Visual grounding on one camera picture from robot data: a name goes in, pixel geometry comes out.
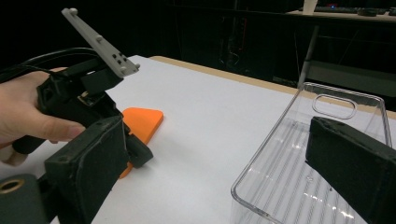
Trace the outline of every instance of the orange block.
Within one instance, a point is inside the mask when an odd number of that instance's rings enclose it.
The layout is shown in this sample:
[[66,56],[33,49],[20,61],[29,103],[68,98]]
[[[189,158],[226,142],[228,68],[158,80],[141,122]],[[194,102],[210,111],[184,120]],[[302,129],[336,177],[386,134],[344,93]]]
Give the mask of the orange block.
[[[122,111],[123,121],[144,144],[147,144],[163,122],[163,112],[160,110],[130,107]],[[128,167],[120,175],[124,178],[131,172],[133,166],[128,162]]]

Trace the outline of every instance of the clear plastic container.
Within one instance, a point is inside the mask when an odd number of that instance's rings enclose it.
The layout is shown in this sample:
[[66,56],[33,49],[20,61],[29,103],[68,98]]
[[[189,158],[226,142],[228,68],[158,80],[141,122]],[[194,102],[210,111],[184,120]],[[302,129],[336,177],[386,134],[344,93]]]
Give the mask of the clear plastic container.
[[305,163],[310,121],[336,119],[391,147],[384,101],[305,83],[232,187],[232,223],[365,223]]

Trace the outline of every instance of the white tabletop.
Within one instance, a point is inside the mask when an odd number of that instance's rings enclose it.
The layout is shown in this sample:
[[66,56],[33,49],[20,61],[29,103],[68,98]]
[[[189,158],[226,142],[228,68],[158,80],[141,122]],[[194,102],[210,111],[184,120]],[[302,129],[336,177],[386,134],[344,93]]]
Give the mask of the white tabletop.
[[[292,95],[134,56],[140,71],[108,93],[119,110],[161,110],[148,146],[154,158],[119,180],[93,223],[229,223],[231,186],[271,131]],[[396,120],[389,120],[396,139]],[[40,176],[62,144],[45,143],[0,177]]]

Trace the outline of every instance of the human hand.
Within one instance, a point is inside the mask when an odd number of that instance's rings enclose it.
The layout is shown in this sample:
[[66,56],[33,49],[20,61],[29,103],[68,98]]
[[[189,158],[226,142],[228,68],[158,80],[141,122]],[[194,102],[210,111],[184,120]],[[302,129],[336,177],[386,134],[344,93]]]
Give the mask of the human hand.
[[32,72],[0,84],[0,148],[25,135],[51,142],[71,141],[85,130],[77,122],[44,115],[37,109],[36,88],[48,77],[44,72]]

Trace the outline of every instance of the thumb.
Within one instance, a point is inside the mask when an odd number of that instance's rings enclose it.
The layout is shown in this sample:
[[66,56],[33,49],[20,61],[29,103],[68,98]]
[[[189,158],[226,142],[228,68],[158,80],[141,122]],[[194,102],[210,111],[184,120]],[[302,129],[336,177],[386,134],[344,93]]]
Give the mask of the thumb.
[[68,142],[85,130],[85,127],[77,122],[44,115],[39,111],[34,112],[32,116],[33,119],[25,121],[23,129],[26,134],[34,137]]

